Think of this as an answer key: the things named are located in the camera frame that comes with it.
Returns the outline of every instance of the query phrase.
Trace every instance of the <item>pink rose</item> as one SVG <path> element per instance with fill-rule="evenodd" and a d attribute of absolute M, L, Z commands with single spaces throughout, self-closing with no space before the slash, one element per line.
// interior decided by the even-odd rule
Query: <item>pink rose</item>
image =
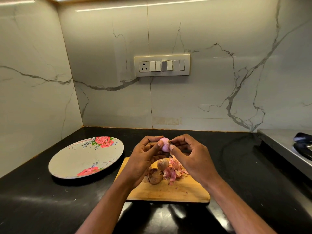
<path fill-rule="evenodd" d="M 106 143 L 101 144 L 101 147 L 105 148 L 105 147 L 111 146 L 113 143 L 114 143 L 113 140 L 109 140 Z"/>
<path fill-rule="evenodd" d="M 109 136 L 101 136 L 101 137 L 96 137 L 95 142 L 97 142 L 98 144 L 103 144 L 103 143 L 107 143 L 110 140 Z"/>
<path fill-rule="evenodd" d="M 77 174 L 77 177 L 89 175 L 89 174 L 97 172 L 98 170 L 99 170 L 98 167 L 92 167 L 92 168 L 84 169 L 82 172 Z"/>

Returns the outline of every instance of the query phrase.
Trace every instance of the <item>stove burner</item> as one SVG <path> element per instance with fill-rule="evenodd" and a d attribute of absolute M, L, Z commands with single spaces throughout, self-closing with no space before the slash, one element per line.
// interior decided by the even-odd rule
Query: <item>stove burner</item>
<path fill-rule="evenodd" d="M 312 135 L 298 133 L 294 137 L 294 149 L 302 156 L 312 161 Z"/>

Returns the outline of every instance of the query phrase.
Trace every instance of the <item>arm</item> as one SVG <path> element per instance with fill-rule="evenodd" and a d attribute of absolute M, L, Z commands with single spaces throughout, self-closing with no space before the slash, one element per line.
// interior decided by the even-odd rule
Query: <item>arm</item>
<path fill-rule="evenodd" d="M 237 234 L 276 234 L 219 176 L 206 146 L 188 134 L 171 140 L 171 153 L 216 200 Z M 191 151 L 189 156 L 181 149 Z"/>
<path fill-rule="evenodd" d="M 114 181 L 76 234 L 111 234 L 123 205 L 154 161 L 166 157 L 160 153 L 163 136 L 146 136 L 135 148 L 118 178 Z"/>

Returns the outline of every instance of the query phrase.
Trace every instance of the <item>wooden cutting board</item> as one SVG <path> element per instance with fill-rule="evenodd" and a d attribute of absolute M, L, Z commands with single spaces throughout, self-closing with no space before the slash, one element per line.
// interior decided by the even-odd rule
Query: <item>wooden cutting board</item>
<path fill-rule="evenodd" d="M 129 157 L 124 159 L 116 178 L 128 160 Z M 157 162 L 152 164 L 152 168 L 157 168 Z M 144 177 L 140 185 L 131 191 L 127 200 L 209 203 L 210 195 L 190 175 L 183 174 L 173 185 L 169 185 L 167 180 L 162 180 L 157 185 L 151 185 L 147 177 Z"/>

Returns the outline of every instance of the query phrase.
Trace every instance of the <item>tiled wall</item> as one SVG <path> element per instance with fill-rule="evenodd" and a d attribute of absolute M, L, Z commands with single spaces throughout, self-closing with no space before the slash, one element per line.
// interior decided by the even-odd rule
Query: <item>tiled wall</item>
<path fill-rule="evenodd" d="M 312 0 L 111 0 L 59 16 L 84 125 L 312 127 Z M 181 53 L 190 76 L 135 79 L 134 56 Z"/>
<path fill-rule="evenodd" d="M 0 0 L 0 177 L 82 126 L 57 11 Z"/>

